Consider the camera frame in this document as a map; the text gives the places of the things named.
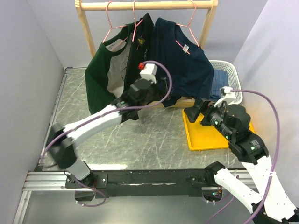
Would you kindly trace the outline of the navy blue t-shirt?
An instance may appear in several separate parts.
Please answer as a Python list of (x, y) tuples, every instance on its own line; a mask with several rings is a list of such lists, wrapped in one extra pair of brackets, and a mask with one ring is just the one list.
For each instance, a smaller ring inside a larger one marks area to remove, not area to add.
[(202, 48), (191, 42), (176, 23), (157, 19), (148, 60), (163, 64), (171, 74), (172, 90), (164, 107), (174, 105), (181, 97), (210, 97), (214, 69)]

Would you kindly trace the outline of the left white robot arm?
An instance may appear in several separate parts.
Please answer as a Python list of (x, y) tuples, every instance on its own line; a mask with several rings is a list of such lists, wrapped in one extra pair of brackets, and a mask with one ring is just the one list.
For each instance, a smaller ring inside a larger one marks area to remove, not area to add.
[(140, 78), (130, 85), (119, 98), (101, 111), (64, 127), (53, 125), (46, 151), (60, 169), (65, 169), (76, 178), (83, 188), (89, 187), (93, 176), (87, 164), (75, 154), (75, 149), (85, 140), (108, 127), (138, 117), (138, 111), (161, 99), (162, 94), (155, 81)]

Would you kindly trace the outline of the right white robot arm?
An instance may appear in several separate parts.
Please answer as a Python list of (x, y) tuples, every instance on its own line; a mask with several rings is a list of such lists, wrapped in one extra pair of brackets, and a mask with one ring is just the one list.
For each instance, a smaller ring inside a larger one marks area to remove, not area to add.
[(254, 215), (256, 224), (288, 224), (299, 220), (299, 209), (271, 170), (269, 151), (263, 140), (249, 129), (250, 116), (243, 106), (226, 102), (216, 106), (216, 102), (202, 99), (184, 112), (191, 123), (203, 114), (200, 124), (213, 126), (228, 141), (229, 149), (246, 168), (258, 191), (246, 186), (218, 161), (205, 167), (202, 182), (226, 188)]

